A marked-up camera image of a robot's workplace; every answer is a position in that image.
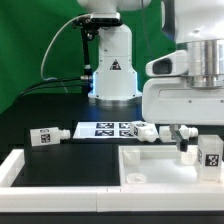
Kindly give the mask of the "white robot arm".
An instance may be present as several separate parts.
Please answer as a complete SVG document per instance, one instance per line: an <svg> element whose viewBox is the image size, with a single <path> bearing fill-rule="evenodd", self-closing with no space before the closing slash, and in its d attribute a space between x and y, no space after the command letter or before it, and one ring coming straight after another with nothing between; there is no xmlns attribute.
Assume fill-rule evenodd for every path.
<svg viewBox="0 0 224 224"><path fill-rule="evenodd" d="M146 64L149 80L137 89L132 67L132 33L122 11L138 10L151 0L77 0L90 13L87 24L99 31L99 64L89 97L102 103L140 96L142 117L177 126L224 125L224 0L160 0L161 28L176 51Z"/></svg>

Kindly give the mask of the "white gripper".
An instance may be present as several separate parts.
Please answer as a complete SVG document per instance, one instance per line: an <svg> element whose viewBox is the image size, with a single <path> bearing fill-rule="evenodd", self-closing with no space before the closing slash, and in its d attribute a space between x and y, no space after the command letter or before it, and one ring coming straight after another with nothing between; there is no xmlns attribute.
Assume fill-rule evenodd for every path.
<svg viewBox="0 0 224 224"><path fill-rule="evenodd" d="M170 125L177 149L186 152L180 125L224 125L224 88L194 89L182 77L152 78L143 88L142 117Z"/></svg>

